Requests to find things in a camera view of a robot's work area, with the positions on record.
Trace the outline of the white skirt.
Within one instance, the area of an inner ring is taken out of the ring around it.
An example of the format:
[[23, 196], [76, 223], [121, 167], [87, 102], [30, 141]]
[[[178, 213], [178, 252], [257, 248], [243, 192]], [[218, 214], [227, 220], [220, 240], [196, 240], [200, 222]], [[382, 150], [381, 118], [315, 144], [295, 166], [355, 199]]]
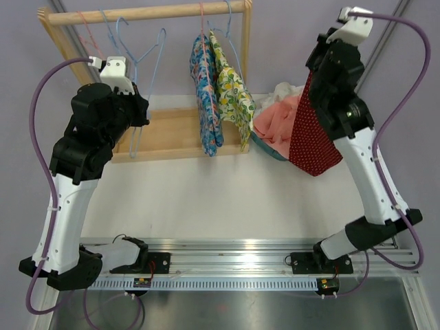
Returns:
[[294, 86], [288, 82], [280, 82], [275, 86], [272, 93], [269, 93], [266, 97], [260, 100], [260, 106], [262, 109], [266, 109], [275, 102], [280, 102], [288, 96], [301, 96], [304, 87], [304, 85]]

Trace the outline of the red polka dot skirt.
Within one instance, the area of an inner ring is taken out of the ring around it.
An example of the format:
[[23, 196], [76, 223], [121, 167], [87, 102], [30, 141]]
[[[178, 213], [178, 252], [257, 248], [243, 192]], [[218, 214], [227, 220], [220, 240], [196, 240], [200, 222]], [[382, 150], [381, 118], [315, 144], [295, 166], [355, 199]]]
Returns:
[[317, 177], [342, 161], [340, 152], [320, 126], [309, 99], [312, 72], [305, 83], [291, 132], [289, 161]]

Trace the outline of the pink skirt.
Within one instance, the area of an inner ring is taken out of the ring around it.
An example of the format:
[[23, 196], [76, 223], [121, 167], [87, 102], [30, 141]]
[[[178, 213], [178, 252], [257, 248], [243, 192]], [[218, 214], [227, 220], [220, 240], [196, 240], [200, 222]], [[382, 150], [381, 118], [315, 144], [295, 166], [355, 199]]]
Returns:
[[265, 146], [289, 158], [292, 130], [300, 96], [287, 96], [266, 108], [254, 119], [254, 132]]

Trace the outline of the pink hanger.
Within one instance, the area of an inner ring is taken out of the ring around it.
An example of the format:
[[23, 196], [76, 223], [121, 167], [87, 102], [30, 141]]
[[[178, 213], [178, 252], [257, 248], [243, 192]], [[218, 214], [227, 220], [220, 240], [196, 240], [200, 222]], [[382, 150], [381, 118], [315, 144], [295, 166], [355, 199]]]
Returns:
[[213, 102], [213, 97], [212, 97], [212, 91], [210, 90], [210, 88], [212, 87], [212, 83], [210, 81], [210, 74], [209, 74], [209, 66], [208, 66], [208, 61], [207, 61], [207, 52], [206, 52], [206, 43], [205, 43], [205, 33], [204, 33], [204, 7], [203, 7], [203, 2], [200, 1], [199, 2], [199, 9], [200, 9], [200, 16], [201, 16], [201, 42], [202, 42], [202, 50], [203, 50], [203, 61], [206, 67], [206, 77], [207, 77], [207, 81], [208, 81], [208, 89], [209, 89], [209, 96], [210, 96], [210, 105], [211, 105], [211, 109], [212, 109], [212, 115], [215, 115], [215, 107], [214, 107], [214, 102]]
[[104, 58], [104, 54], [102, 53], [102, 50], [98, 46], [98, 43], [96, 42], [96, 40], [95, 40], [95, 38], [94, 38], [90, 28], [89, 28], [89, 24], [85, 20], [85, 17], [83, 15], [83, 13], [81, 11], [77, 11], [76, 13], [81, 18], [82, 24], [84, 25], [84, 27], [85, 27], [85, 29], [87, 31], [88, 38], [84, 38], [81, 35], [78, 36], [78, 38], [80, 39], [80, 42], [81, 42], [82, 46], [84, 47], [87, 55], [88, 56], [97, 56], [97, 57], [103, 59]]

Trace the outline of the blue floral skirt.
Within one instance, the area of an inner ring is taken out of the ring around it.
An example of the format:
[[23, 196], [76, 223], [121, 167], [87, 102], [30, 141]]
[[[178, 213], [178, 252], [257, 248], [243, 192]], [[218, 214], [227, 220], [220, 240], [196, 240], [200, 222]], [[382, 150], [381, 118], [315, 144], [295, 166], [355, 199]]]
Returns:
[[214, 52], [210, 46], [210, 41], [205, 35], [207, 61], [209, 66], [210, 81], [212, 87], [212, 97], [214, 102], [215, 115], [212, 115], [210, 105], [209, 87], [206, 77], [206, 67], [202, 50], [201, 34], [195, 39], [189, 59], [190, 76], [195, 84], [195, 96], [200, 125], [200, 140], [202, 151], [209, 157], [217, 154], [217, 149], [223, 146], [224, 136], [221, 117], [219, 114], [215, 85], [217, 74], [215, 68]]

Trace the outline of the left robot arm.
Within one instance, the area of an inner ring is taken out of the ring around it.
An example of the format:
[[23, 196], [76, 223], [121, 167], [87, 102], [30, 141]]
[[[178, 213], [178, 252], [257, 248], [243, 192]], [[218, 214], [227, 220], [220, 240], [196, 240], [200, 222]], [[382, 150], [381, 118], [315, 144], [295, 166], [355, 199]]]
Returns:
[[63, 137], [55, 143], [49, 164], [49, 177], [58, 203], [49, 212], [42, 239], [50, 238], [43, 255], [39, 245], [33, 256], [23, 259], [19, 271], [46, 278], [58, 291], [86, 289], [103, 272], [141, 273], [149, 265], [148, 245], [125, 238], [87, 250], [80, 244], [90, 199], [113, 149], [129, 127], [142, 127], [149, 121], [149, 103], [138, 88], [123, 91], [97, 82], [82, 86], [71, 99], [72, 115]]

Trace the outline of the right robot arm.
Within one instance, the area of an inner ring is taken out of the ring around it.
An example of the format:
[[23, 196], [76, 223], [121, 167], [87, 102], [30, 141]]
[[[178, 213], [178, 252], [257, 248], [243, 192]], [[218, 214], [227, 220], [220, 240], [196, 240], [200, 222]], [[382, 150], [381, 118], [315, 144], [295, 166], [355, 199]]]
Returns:
[[313, 267], [328, 272], [352, 252], [365, 252], [406, 230], [414, 234], [423, 217], [396, 189], [381, 158], [372, 115], [355, 92], [364, 73], [358, 46], [331, 28], [318, 36], [306, 66], [311, 108], [345, 160], [364, 208], [363, 217], [314, 245]]

